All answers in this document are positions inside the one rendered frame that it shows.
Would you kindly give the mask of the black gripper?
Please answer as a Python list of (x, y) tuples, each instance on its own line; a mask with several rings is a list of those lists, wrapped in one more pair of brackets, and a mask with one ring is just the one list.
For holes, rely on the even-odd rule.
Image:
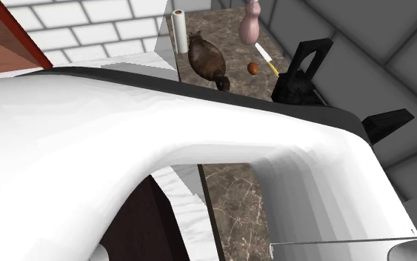
[[(333, 46), (329, 38), (300, 42), (288, 68), (287, 74), (280, 73), (271, 99), (286, 105), (328, 106), (316, 90), (311, 79)], [(299, 70), (301, 63), (315, 53), (306, 72)], [(361, 123), (368, 139), (374, 145), (415, 119), (406, 108), (368, 116)]]

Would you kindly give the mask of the pink bottle-shaped figure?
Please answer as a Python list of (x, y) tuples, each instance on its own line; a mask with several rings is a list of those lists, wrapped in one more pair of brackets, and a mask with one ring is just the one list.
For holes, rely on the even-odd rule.
[(258, 0), (250, 0), (244, 9), (244, 17), (238, 29), (238, 36), (243, 44), (254, 45), (259, 36), (258, 17), (261, 13), (261, 6)]

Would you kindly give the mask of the brown animal figure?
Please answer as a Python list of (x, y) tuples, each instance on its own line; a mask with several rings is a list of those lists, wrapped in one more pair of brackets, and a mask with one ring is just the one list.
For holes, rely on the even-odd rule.
[(215, 82), (220, 91), (230, 90), (230, 80), (226, 73), (226, 62), (221, 51), (203, 39), (201, 30), (189, 32), (188, 59), (196, 74), (207, 81)]

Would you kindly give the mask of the white paper towel roll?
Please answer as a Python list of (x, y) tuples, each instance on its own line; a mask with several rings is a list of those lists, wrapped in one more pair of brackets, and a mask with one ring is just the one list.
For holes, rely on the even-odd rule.
[(188, 42), (185, 12), (183, 10), (174, 10), (171, 14), (171, 22), (177, 53), (187, 53)]

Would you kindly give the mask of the dark robot stand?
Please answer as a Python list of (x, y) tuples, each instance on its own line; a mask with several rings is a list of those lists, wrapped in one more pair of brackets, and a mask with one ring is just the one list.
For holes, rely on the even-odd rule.
[(129, 195), (100, 244), (109, 261), (190, 261), (170, 201), (151, 176)]

